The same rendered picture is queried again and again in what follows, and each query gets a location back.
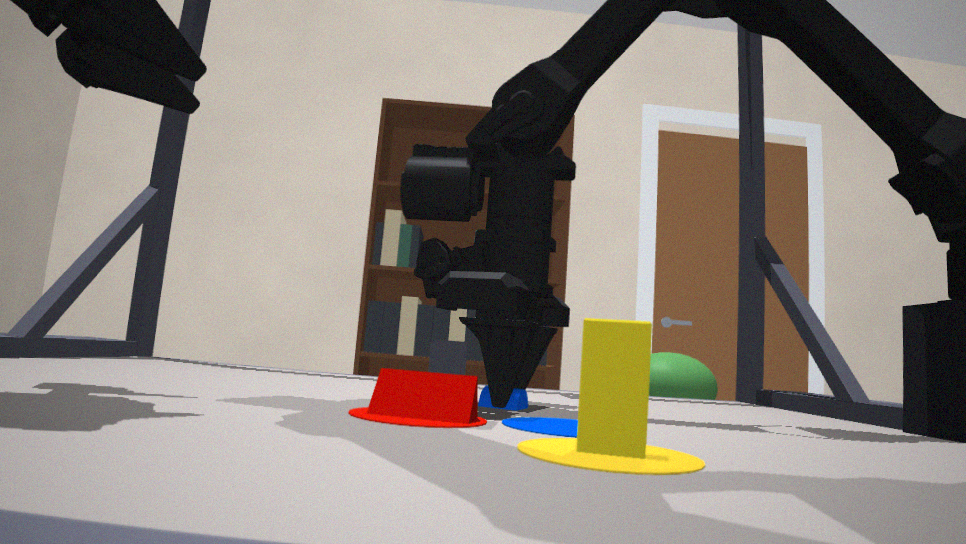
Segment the blue circle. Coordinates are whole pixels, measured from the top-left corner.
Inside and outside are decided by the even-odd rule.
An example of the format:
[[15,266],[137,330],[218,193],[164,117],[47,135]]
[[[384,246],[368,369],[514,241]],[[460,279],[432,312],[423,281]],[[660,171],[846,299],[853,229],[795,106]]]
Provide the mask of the blue circle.
[[502,424],[527,432],[577,438],[578,420],[522,417],[504,419]]

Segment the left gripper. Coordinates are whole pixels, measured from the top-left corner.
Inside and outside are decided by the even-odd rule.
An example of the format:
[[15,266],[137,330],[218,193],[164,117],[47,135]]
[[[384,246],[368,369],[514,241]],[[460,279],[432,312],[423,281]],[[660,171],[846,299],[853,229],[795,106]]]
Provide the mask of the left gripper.
[[551,224],[496,217],[478,231],[486,242],[485,272],[447,273],[438,282],[436,307],[476,310],[475,318],[459,319],[479,340],[492,406],[505,408],[514,388],[526,390],[557,333],[543,326],[569,327],[570,308],[548,284],[550,252],[556,252]]

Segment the yellow block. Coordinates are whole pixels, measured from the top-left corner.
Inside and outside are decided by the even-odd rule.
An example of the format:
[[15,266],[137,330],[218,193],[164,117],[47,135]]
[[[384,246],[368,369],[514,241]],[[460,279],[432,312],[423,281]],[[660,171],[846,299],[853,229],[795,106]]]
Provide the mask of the yellow block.
[[652,323],[585,318],[576,452],[646,459]]

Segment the yellow circle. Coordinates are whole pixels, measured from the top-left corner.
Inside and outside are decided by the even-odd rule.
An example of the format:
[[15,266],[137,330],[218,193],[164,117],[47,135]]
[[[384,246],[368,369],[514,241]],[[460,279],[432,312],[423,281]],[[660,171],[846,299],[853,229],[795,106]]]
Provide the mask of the yellow circle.
[[646,445],[646,459],[576,452],[576,438],[545,438],[520,442],[529,457],[568,467],[640,475],[675,475],[700,471],[705,462],[695,456]]

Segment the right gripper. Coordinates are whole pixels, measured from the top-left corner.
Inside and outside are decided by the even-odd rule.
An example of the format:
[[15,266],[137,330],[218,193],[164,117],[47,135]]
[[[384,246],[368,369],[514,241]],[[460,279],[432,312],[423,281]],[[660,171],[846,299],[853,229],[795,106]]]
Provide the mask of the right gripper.
[[55,40],[57,57],[85,88],[188,114],[200,106],[176,75],[198,81],[207,67],[157,0],[11,1],[47,37],[61,23],[67,28]]

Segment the blue half-round block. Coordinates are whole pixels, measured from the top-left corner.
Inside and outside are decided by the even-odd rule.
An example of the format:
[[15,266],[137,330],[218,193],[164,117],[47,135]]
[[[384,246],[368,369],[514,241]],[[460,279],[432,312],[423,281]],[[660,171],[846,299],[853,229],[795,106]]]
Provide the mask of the blue half-round block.
[[[489,387],[488,386],[485,386],[483,388],[483,390],[481,392],[481,395],[480,395],[480,398],[479,398],[479,404],[478,404],[478,406],[480,406],[480,407],[489,407],[489,408],[497,408],[497,407],[493,407],[492,406],[491,398],[490,398],[490,392],[489,392]],[[526,408],[528,408],[528,397],[527,397],[526,390],[524,390],[524,389],[515,389],[514,388],[512,394],[510,396],[510,399],[509,399],[509,401],[508,401],[508,403],[506,405],[506,407],[505,408],[497,408],[497,409],[506,409],[506,410],[514,410],[514,411],[517,411],[517,410],[522,410],[522,409],[526,409]]]

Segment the red circle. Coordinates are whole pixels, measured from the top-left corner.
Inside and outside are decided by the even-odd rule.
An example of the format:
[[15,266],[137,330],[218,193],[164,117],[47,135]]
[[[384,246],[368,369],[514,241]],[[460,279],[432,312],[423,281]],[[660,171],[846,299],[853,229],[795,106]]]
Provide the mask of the red circle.
[[366,414],[367,413],[367,410],[368,410],[368,407],[351,409],[351,410],[348,411],[348,414],[351,415],[351,416],[353,416],[353,417],[359,418],[359,419],[373,421],[373,422],[386,423],[386,424],[394,424],[394,425],[403,425],[403,426],[415,426],[415,427],[467,428],[467,427],[483,426],[483,425],[487,424],[487,420],[484,419],[484,418],[481,418],[481,417],[478,417],[476,420],[472,421],[469,424],[463,424],[463,423],[453,423],[453,422],[443,422],[443,421],[433,421],[433,420],[423,420],[423,419],[413,419],[413,418],[403,418],[403,417],[394,417],[394,416],[384,416],[384,415]]

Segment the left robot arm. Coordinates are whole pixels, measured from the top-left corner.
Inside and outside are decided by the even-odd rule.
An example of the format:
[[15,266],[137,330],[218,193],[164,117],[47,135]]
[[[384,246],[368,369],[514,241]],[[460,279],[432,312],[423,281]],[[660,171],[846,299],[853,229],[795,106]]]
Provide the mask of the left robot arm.
[[[938,107],[827,0],[607,0],[559,50],[498,88],[468,147],[413,146],[401,175],[406,219],[469,222],[490,177],[486,221],[552,225],[554,178],[573,181],[576,163],[551,149],[589,88],[667,11],[728,17],[802,60],[890,147],[899,173],[888,183],[949,243],[951,300],[937,302],[966,299],[966,118]],[[453,251],[437,238],[421,242],[414,275],[427,298],[450,271],[485,272],[479,233]]]

